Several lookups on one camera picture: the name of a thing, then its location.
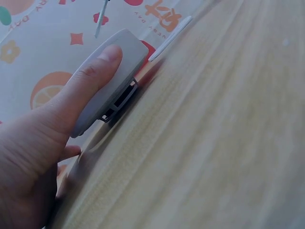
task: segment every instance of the flower print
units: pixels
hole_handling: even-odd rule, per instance
[[[16,42],[11,40],[1,47],[0,60],[6,63],[13,63],[20,54],[20,48],[16,46]]]

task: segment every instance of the patterned fabric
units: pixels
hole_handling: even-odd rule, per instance
[[[203,2],[112,0],[96,39],[102,0],[0,0],[0,120],[50,100],[118,30],[129,29],[152,54]],[[81,145],[89,133],[70,141]]]

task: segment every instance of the white plastic clip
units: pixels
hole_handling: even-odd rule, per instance
[[[188,16],[180,22],[173,32],[168,36],[168,38],[160,45],[159,48],[150,56],[148,61],[153,61],[156,59],[162,51],[178,36],[178,34],[190,23],[192,16]]]

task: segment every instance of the light wood grain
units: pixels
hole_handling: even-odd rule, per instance
[[[304,20],[303,0],[207,0],[53,228],[305,228]]]

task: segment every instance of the orange slice print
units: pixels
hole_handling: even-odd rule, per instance
[[[66,72],[53,72],[44,76],[35,85],[30,96],[30,108],[35,109],[53,98],[71,78]]]
[[[0,6],[7,8],[11,15],[26,11],[35,0],[0,0]]]

